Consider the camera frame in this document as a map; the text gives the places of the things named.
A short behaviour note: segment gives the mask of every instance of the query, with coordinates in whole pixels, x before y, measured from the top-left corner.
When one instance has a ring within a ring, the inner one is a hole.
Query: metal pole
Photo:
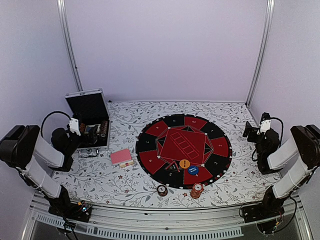
[[[275,0],[268,0],[267,1],[265,20],[264,20],[264,29],[263,29],[260,51],[259,51],[259,55],[258,55],[258,60],[256,62],[256,66],[255,66],[255,70],[254,70],[254,74],[253,74],[253,79],[252,79],[252,82],[250,85],[250,90],[249,90],[249,93],[248,93],[248,96],[247,96],[246,102],[245,102],[245,104],[248,106],[248,108],[250,108],[250,106],[251,106],[251,103],[252,103],[256,88],[257,88],[257,84],[258,84],[258,80],[259,80],[259,76],[260,76],[260,72],[261,72],[261,68],[262,68],[262,64],[263,64],[263,60],[264,60],[264,56],[265,56],[265,52],[266,52],[266,48],[267,48],[269,32],[271,29],[271,22],[272,22],[272,16],[274,13],[274,6],[275,6]]]
[[[58,4],[58,11],[60,16],[60,23],[62,27],[62,33],[65,41],[66,50],[68,53],[73,78],[75,82],[75,86],[78,91],[83,91],[82,83],[80,81],[79,72],[76,64],[76,59],[74,55],[74,51],[71,44],[71,38],[70,38],[70,32],[68,27],[68,21],[67,21],[67,14],[66,14],[66,6],[65,6],[65,0],[57,0]]]

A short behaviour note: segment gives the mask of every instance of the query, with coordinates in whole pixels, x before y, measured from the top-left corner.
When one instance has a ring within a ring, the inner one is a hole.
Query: red and black mat
[[[142,168],[157,182],[177,189],[191,189],[218,180],[229,168],[232,148],[226,134],[214,123],[187,114],[156,119],[140,133],[135,145]],[[180,167],[188,160],[197,175]]]

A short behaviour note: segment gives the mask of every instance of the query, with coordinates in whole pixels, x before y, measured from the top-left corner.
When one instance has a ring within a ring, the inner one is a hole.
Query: floral tablecloth
[[[111,129],[108,150],[98,157],[79,158],[75,153],[70,172],[53,173],[75,200],[110,205],[148,208],[199,208],[230,206],[259,201],[268,186],[280,180],[278,174],[262,175],[251,155],[254,145],[242,137],[246,121],[255,124],[243,103],[211,102],[111,102],[107,104]],[[168,194],[157,194],[158,182],[140,167],[135,154],[136,140],[142,129],[157,118],[171,114],[203,117],[219,126],[229,138],[233,158],[228,171],[204,188],[200,198],[190,191],[168,187]],[[135,164],[113,166],[110,153],[128,148]]]

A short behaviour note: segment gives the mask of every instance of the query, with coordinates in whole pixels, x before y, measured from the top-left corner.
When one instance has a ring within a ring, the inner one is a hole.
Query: black triangle
[[[158,142],[160,143],[160,145],[163,147],[164,146],[164,144],[165,144],[165,140],[166,140],[166,137],[164,136],[164,137],[162,137],[162,138],[160,138],[160,139],[158,139]]]
[[[207,154],[207,153],[210,152],[210,151],[211,151],[211,149],[205,148],[205,149],[204,149],[204,154]]]
[[[188,132],[194,132],[191,127],[187,126],[185,128],[182,128],[181,130],[185,130],[185,131],[188,131]]]
[[[205,147],[204,147],[204,149],[212,149],[208,144],[205,144]]]

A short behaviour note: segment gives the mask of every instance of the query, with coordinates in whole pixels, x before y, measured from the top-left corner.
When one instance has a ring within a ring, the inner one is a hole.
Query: white wall
[[[55,0],[0,1],[0,55],[0,139],[14,125],[39,125],[51,111],[69,111],[64,95],[76,87]],[[46,136],[66,124],[64,116],[52,116]],[[1,240],[19,239],[32,195],[0,161]]]
[[[251,110],[294,125],[320,128],[320,1],[275,1],[261,75]],[[320,239],[320,172],[299,190],[314,239]]]
[[[113,101],[245,102],[267,1],[68,0],[85,90]]]

